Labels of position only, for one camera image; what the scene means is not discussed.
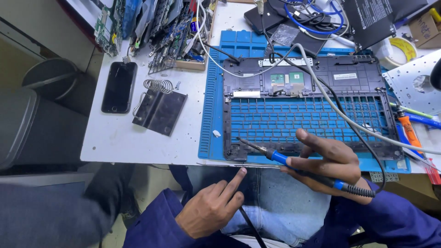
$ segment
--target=hand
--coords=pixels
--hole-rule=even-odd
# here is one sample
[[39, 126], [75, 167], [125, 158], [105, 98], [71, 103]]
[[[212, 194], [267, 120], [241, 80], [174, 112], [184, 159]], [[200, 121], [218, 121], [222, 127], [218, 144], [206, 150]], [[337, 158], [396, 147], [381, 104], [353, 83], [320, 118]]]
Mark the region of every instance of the hand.
[[228, 185], [222, 180], [199, 191], [176, 216], [176, 223], [194, 239], [224, 228], [242, 206], [243, 193], [236, 190], [246, 174], [247, 169], [240, 168]]
[[[370, 190], [366, 180], [361, 178], [358, 157], [350, 147], [335, 139], [319, 138], [303, 129], [297, 129], [295, 136], [300, 142], [305, 144], [305, 147], [299, 157], [288, 157], [286, 159], [287, 165], [296, 169], [313, 172], [317, 175], [341, 179], [349, 184]], [[313, 152], [323, 156], [323, 159], [308, 159]], [[281, 167], [280, 171], [291, 175], [316, 192], [343, 196], [360, 204], [368, 204], [372, 200], [369, 197], [357, 196], [330, 188], [309, 177], [300, 176], [294, 170], [285, 166]]]

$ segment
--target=phone screen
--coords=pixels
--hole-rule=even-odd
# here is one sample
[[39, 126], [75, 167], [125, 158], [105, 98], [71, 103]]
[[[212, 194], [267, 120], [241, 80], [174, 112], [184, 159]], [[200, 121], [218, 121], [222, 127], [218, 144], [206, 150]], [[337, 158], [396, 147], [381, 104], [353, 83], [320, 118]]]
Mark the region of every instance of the phone screen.
[[135, 83], [137, 65], [113, 62], [107, 78], [101, 111], [104, 113], [127, 113], [130, 108], [132, 86]]

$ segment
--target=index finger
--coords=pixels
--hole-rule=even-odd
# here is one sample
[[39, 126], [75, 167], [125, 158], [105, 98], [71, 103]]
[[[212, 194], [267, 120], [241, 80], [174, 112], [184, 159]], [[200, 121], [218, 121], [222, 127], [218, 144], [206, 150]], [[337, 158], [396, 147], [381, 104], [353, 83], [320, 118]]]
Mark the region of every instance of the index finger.
[[236, 193], [240, 182], [242, 182], [242, 179], [245, 177], [246, 174], [247, 169], [245, 169], [244, 167], [240, 168], [236, 176], [228, 183], [227, 187], [225, 187], [224, 191], [219, 196], [219, 200], [225, 203], [224, 206], [227, 205], [228, 201], [231, 199], [234, 193]]
[[312, 150], [316, 151], [325, 158], [343, 164], [348, 164], [352, 160], [351, 154], [354, 154], [354, 152], [344, 143], [339, 144], [339, 141], [335, 141], [333, 139], [319, 138], [301, 128], [297, 129], [295, 136], [303, 144], [309, 146]]

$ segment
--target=navy blue jacket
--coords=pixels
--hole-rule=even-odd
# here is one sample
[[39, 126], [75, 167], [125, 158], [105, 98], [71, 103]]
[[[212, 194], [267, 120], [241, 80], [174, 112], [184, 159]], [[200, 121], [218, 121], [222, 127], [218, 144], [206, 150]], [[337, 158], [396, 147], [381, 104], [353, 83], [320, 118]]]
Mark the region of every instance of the navy blue jacket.
[[[372, 189], [378, 186], [369, 182]], [[126, 233], [124, 248], [249, 248], [217, 231], [192, 239], [177, 225], [182, 205], [170, 189], [162, 191]], [[302, 248], [345, 248], [348, 237], [362, 226], [373, 242], [389, 248], [441, 247], [441, 222], [390, 192], [380, 192], [370, 204], [361, 205], [332, 197], [322, 228]]]

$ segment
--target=black shoe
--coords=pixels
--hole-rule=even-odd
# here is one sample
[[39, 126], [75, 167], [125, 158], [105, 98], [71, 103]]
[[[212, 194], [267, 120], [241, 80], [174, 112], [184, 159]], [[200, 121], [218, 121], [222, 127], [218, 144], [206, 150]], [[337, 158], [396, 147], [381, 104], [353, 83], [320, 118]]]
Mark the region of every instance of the black shoe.
[[127, 229], [138, 219], [141, 215], [138, 202], [135, 199], [135, 194], [132, 189], [127, 189], [123, 195], [121, 202], [121, 216], [123, 217], [124, 226]]

